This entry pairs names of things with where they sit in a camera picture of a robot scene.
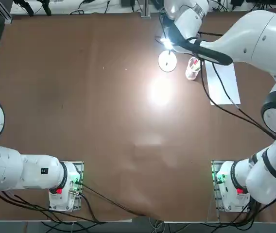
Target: black label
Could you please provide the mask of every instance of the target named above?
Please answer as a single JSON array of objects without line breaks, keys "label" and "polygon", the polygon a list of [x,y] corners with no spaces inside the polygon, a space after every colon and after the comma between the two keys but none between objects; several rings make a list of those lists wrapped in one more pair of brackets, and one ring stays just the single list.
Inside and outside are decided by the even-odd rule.
[{"label": "black label", "polygon": [[41,168],[41,174],[48,174],[48,173],[49,173],[48,167]]}]

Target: floor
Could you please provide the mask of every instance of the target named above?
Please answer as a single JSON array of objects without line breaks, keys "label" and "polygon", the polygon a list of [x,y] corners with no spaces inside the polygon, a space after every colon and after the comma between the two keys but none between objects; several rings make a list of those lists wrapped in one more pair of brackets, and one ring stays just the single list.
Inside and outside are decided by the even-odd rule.
[{"label": "floor", "polygon": [[[165,226],[165,233],[175,233],[182,227],[184,224],[170,224],[170,229],[168,224]],[[72,226],[64,225],[58,226],[59,229],[65,231],[71,231]],[[12,232],[12,233],[45,233],[49,228],[45,227],[40,222],[0,222],[0,233],[3,232]],[[76,225],[73,226],[73,230],[79,230],[80,228]],[[147,218],[137,218],[134,219],[132,223],[106,223],[102,226],[96,226],[89,230],[91,233],[151,233],[153,228],[150,226],[149,221]],[[181,233],[193,233],[193,232],[200,232],[200,233],[210,233],[213,229],[203,226],[199,223],[190,224],[187,228],[185,228]],[[219,229],[217,232],[222,233],[237,233],[239,232],[237,229],[228,227],[224,229]],[[257,223],[248,231],[249,233],[274,233],[276,232],[276,224],[264,224],[264,223]]]}]

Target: white sheet of paper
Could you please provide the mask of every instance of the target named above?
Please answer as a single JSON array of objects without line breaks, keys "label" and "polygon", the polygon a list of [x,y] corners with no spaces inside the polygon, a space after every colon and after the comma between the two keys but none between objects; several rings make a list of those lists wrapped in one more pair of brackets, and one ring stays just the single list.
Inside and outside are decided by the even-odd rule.
[{"label": "white sheet of paper", "polygon": [[[205,66],[210,98],[215,101],[216,104],[232,104],[229,98],[225,95],[224,89],[212,67],[212,63],[205,61]],[[234,64],[232,63],[229,66],[215,64],[215,67],[230,98],[236,104],[240,104],[241,100],[236,82]]]}]

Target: white cable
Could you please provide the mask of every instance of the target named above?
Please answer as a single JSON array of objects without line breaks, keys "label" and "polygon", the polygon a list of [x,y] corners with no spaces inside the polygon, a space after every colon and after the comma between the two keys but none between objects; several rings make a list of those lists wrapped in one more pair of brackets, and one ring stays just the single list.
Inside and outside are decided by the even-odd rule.
[{"label": "white cable", "polygon": [[74,222],[72,222],[72,225],[71,225],[71,233],[73,232],[73,225],[74,225]]}]

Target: black cable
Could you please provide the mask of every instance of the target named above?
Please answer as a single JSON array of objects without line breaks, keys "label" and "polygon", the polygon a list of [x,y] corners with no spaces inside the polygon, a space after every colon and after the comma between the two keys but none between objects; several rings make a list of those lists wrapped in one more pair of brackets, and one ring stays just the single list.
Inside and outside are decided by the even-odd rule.
[{"label": "black cable", "polygon": [[253,10],[254,10],[254,8],[255,8],[256,6],[257,6],[257,4],[255,4],[255,5],[254,5],[254,7],[253,7],[253,8],[251,8],[251,10],[250,10],[250,11],[253,11]]},{"label": "black cable", "polygon": [[188,223],[187,225],[183,226],[181,229],[175,231],[174,233],[179,233],[181,231],[183,231],[185,228],[187,228],[189,225],[191,225],[191,223]]},{"label": "black cable", "polygon": [[[62,230],[62,229],[58,229],[58,228],[56,228],[56,226],[58,226],[59,224],[57,224],[57,225],[55,225],[55,226],[50,226],[50,225],[48,225],[48,224],[46,224],[45,222],[41,222],[44,226],[46,226],[46,227],[49,227],[50,228],[50,230],[57,230],[57,231],[59,231],[59,232],[68,232],[68,233],[70,233],[71,231],[66,231],[66,230]],[[98,224],[94,224],[94,225],[91,225],[91,226],[89,226],[89,227],[83,227],[83,229],[80,229],[80,230],[74,230],[74,231],[72,231],[72,232],[82,232],[82,231],[87,231],[88,229],[90,229],[90,228],[93,228],[93,227],[95,227],[95,226],[97,226]]]},{"label": "black cable", "polygon": [[105,197],[104,195],[98,193],[98,192],[95,191],[94,189],[88,187],[87,185],[85,185],[85,184],[83,184],[83,183],[81,183],[81,182],[75,182],[75,183],[84,186],[85,188],[89,189],[90,191],[96,193],[98,196],[104,198],[106,201],[110,202],[110,203],[113,204],[113,205],[116,205],[117,207],[120,207],[121,209],[123,209],[123,210],[129,212],[130,214],[137,215],[137,216],[145,216],[145,215],[136,213],[136,212],[134,212],[134,211],[131,211],[131,210],[127,209],[126,207],[122,206],[121,204],[119,204],[119,203],[117,203],[117,202],[114,202],[114,201],[110,200],[109,198]]},{"label": "black cable", "polygon": [[[228,95],[228,93],[227,93],[227,91],[226,91],[226,89],[225,89],[225,87],[224,87],[224,84],[223,84],[223,82],[222,82],[222,79],[220,78],[220,75],[219,75],[219,73],[218,73],[218,71],[217,71],[217,69],[216,69],[214,63],[212,63],[212,67],[213,67],[213,69],[214,69],[214,71],[215,71],[215,73],[216,73],[216,75],[217,75],[217,77],[218,77],[218,79],[219,79],[219,81],[220,81],[220,83],[221,83],[221,86],[222,86],[222,88],[223,88],[223,90],[224,90],[225,95],[226,95],[227,98],[234,104],[233,100],[232,100],[231,97]],[[256,121],[255,121],[253,118],[251,118],[247,113],[245,113],[241,108],[239,108],[239,106],[237,106],[236,104],[234,104],[234,105],[236,106],[236,108],[237,108],[244,116],[246,116],[248,119],[250,119],[251,121],[253,121],[253,122],[255,123],[255,125],[256,125],[257,128],[259,128],[260,130],[262,130],[263,132],[265,132],[265,133],[266,133],[268,136],[270,136],[272,139],[276,140],[276,136],[275,136],[274,134],[272,134],[272,133],[269,132],[267,129],[265,129],[262,125],[260,125],[258,122],[256,122]]]},{"label": "black cable", "polygon": [[[21,201],[18,201],[18,200],[16,200],[16,199],[10,197],[9,195],[6,194],[5,191],[2,191],[2,193],[3,193],[8,199],[10,199],[10,200],[12,200],[12,201],[15,201],[15,202],[17,202],[17,203],[27,204],[27,205],[30,205],[30,206],[34,207],[35,209],[38,209],[38,208],[44,209],[43,207],[41,207],[41,206],[39,206],[39,205],[32,205],[32,204],[30,204],[29,202],[27,202],[27,201],[24,200],[23,198],[19,197],[18,195],[14,195],[14,196],[17,197],[17,198],[19,198]],[[49,218],[49,219],[51,219],[52,221],[56,222],[53,218],[51,218],[50,216],[48,216],[47,214],[45,214],[43,211],[40,211],[40,212],[41,212],[42,214],[44,214],[47,218]],[[59,221],[58,224],[57,224],[56,226],[58,226],[58,225],[60,225],[60,224],[70,225],[70,223],[66,223],[66,222],[63,222],[62,220],[60,220],[53,212],[50,212],[50,213],[53,214],[54,217]],[[88,230],[87,230],[85,227],[83,227],[81,224],[76,223],[76,225],[78,225],[80,228],[82,228],[83,231],[88,232]]]},{"label": "black cable", "polygon": [[143,12],[143,10],[142,10],[142,8],[141,8],[141,6],[140,6],[139,0],[137,0],[137,2],[138,2],[138,6],[139,6],[139,8],[140,8],[140,11]]},{"label": "black cable", "polygon": [[34,13],[34,15],[35,15],[36,13],[38,13],[38,12],[42,9],[42,7],[43,7],[43,5],[41,5],[41,7]]},{"label": "black cable", "polygon": [[223,36],[223,34],[219,34],[219,33],[206,33],[206,32],[198,32],[198,33],[202,35]]},{"label": "black cable", "polygon": [[227,8],[221,2],[218,2],[218,1],[215,1],[215,0],[210,0],[210,1],[213,1],[213,2],[217,3],[218,6],[220,5],[221,6],[220,10],[223,9],[223,10],[227,11]]},{"label": "black cable", "polygon": [[84,14],[84,10],[82,9],[78,9],[78,10],[75,10],[75,11],[72,11],[69,15],[83,15]]},{"label": "black cable", "polygon": [[91,208],[91,206],[90,206],[90,203],[89,203],[88,199],[87,199],[82,193],[80,193],[80,196],[85,200],[85,202],[86,202],[86,204],[87,204],[87,206],[88,206],[88,210],[89,210],[90,215],[91,215],[91,217],[93,218],[93,220],[94,220],[95,222],[97,222],[97,223],[100,223],[100,221],[95,217],[94,212],[93,212],[93,210],[92,210],[92,208]]},{"label": "black cable", "polygon": [[105,9],[104,13],[107,13],[109,4],[110,4],[110,1],[107,2],[107,8]]},{"label": "black cable", "polygon": [[84,217],[79,217],[79,216],[71,215],[71,214],[68,214],[68,213],[59,212],[59,211],[56,211],[56,210],[49,210],[49,209],[45,209],[45,208],[42,208],[41,210],[38,210],[38,209],[31,208],[31,207],[28,207],[28,206],[25,206],[25,205],[17,204],[17,203],[14,203],[12,201],[7,200],[6,198],[2,197],[1,195],[0,195],[0,199],[3,200],[4,202],[8,203],[8,204],[18,206],[18,207],[21,207],[21,208],[24,208],[24,209],[33,210],[33,211],[44,211],[44,212],[50,212],[50,213],[53,212],[53,213],[58,213],[58,214],[61,214],[61,215],[66,215],[66,216],[69,216],[69,217],[74,217],[74,218],[78,218],[78,219],[81,219],[81,220],[96,223],[96,222],[94,222],[90,219],[84,218]]},{"label": "black cable", "polygon": [[209,99],[217,108],[221,109],[222,111],[224,111],[224,112],[226,112],[226,113],[228,113],[228,114],[230,114],[230,115],[233,115],[233,116],[235,116],[235,117],[237,117],[237,118],[239,118],[239,119],[241,119],[241,120],[244,120],[244,121],[246,121],[246,122],[248,122],[248,123],[250,123],[250,124],[252,124],[252,125],[254,125],[254,126],[257,126],[254,122],[252,122],[252,121],[250,121],[250,120],[248,120],[248,119],[246,119],[246,118],[243,118],[242,116],[239,116],[239,115],[237,115],[237,114],[235,114],[235,113],[233,113],[233,112],[230,112],[230,111],[226,110],[226,109],[223,108],[223,107],[220,107],[218,104],[215,103],[215,101],[212,100],[212,98],[209,96],[209,94],[208,94],[208,92],[207,92],[207,90],[206,90],[206,87],[205,87],[205,83],[204,83],[204,79],[203,79],[203,70],[202,70],[202,68],[203,68],[203,66],[202,66],[202,60],[201,60],[201,72],[200,72],[200,73],[201,73],[201,79],[202,79],[202,86],[203,86],[204,92],[205,92],[206,96],[208,97],[208,99]]},{"label": "black cable", "polygon": [[[57,226],[59,226],[61,224],[61,222],[59,222],[59,223],[57,223],[54,227],[57,227]],[[52,231],[53,229],[56,229],[56,228],[52,228],[52,227],[50,227],[45,233],[49,233],[50,231]]]},{"label": "black cable", "polygon": [[[14,201],[14,202],[20,203],[20,204],[27,204],[27,205],[29,205],[29,206],[31,206],[31,207],[37,209],[38,211],[40,211],[40,210],[39,210],[39,207],[37,207],[36,205],[32,205],[32,204],[26,202],[26,201],[25,201],[24,199],[22,199],[21,197],[18,197],[18,198],[20,198],[22,201],[18,201],[18,200],[16,200],[16,199],[10,197],[9,195],[7,195],[5,191],[2,191],[2,193],[3,193],[9,200],[11,200],[11,201]],[[40,212],[41,212],[43,215],[45,215],[47,218],[49,218],[51,221],[56,222],[52,217],[50,217],[50,216],[48,216],[48,214],[44,213],[44,211],[40,211]]]},{"label": "black cable", "polygon": [[166,33],[165,33],[165,28],[164,28],[164,25],[163,25],[163,22],[161,20],[161,16],[162,16],[162,12],[163,12],[163,8],[159,11],[159,14],[158,14],[158,19],[159,19],[159,22],[161,23],[161,27],[162,27],[162,30],[163,30],[163,34],[164,34],[164,37],[167,38],[166,36]]}]

